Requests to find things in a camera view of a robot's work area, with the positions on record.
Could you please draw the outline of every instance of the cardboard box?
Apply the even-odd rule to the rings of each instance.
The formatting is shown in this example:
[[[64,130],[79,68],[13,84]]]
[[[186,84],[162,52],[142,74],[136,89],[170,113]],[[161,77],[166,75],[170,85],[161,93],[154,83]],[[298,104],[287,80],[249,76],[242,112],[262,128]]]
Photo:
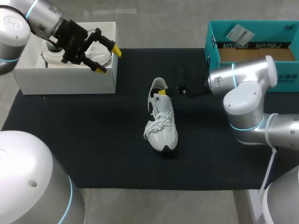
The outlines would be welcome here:
[[[236,25],[253,33],[244,45],[229,39]],[[213,70],[270,55],[276,64],[278,84],[269,91],[298,92],[298,28],[299,21],[210,21],[205,45],[207,66]]]
[[[115,22],[78,23],[86,30],[100,28],[108,39],[117,42]],[[93,72],[87,66],[45,68],[41,57],[43,39],[31,34],[13,74],[24,95],[115,93],[118,57],[112,54],[105,64],[107,73]]]

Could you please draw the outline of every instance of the gray floor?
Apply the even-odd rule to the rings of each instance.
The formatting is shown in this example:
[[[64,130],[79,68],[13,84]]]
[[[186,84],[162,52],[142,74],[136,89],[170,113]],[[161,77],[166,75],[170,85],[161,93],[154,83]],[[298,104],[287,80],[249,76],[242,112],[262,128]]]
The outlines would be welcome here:
[[[209,20],[299,20],[298,0],[53,0],[74,21],[116,21],[121,48],[202,48]],[[18,91],[0,76],[0,129]],[[87,224],[250,224],[244,191],[83,189]]]

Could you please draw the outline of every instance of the shoe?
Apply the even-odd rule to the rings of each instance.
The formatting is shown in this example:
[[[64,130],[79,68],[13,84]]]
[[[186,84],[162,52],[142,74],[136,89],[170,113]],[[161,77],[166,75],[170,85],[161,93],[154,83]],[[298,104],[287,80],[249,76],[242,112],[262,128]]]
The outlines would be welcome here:
[[[44,41],[42,49],[42,57],[45,60],[45,62],[50,64],[64,64],[63,62],[61,62],[62,56],[64,55],[63,49],[56,49],[48,41]],[[97,47],[92,47],[92,45],[85,52],[85,55],[86,57],[99,63],[100,65],[106,64],[111,58],[111,53],[107,49],[99,49]]]
[[[151,120],[148,121],[143,136],[157,151],[171,152],[177,146],[178,132],[170,97],[158,93],[164,89],[167,89],[164,79],[155,78],[148,97]]]

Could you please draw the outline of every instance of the teal shoebox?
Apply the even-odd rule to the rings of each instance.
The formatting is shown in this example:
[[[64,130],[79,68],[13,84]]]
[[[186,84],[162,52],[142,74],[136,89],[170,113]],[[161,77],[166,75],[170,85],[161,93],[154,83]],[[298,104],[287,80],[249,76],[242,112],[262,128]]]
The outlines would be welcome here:
[[[210,21],[205,55],[209,70],[271,55],[275,92],[299,91],[299,21]]]

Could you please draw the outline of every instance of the white shoebox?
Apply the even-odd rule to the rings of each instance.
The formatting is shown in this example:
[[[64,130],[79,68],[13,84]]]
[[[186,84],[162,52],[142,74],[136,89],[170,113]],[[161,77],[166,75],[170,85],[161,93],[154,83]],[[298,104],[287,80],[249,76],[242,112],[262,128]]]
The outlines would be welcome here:
[[[117,43],[115,22],[82,22],[78,24],[86,30],[100,28],[102,35]],[[112,54],[109,62],[104,65],[107,68],[106,74],[93,72],[87,66],[46,68],[45,61],[41,56],[43,41],[31,34],[13,71],[24,95],[115,93],[118,63],[116,55]]]

